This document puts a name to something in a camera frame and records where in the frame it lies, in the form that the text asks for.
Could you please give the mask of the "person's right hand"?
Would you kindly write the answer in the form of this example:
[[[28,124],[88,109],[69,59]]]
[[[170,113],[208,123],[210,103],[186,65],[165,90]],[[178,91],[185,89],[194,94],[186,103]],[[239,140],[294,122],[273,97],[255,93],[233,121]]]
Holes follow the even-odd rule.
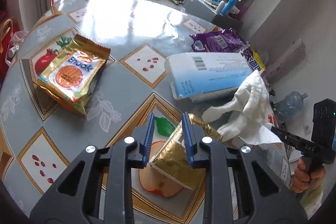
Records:
[[[314,180],[313,190],[316,190],[322,183],[326,175],[324,166],[319,167],[311,174],[305,172],[305,163],[302,158],[298,159],[297,167],[294,170],[290,189],[295,193],[302,193],[309,187],[309,181]]]

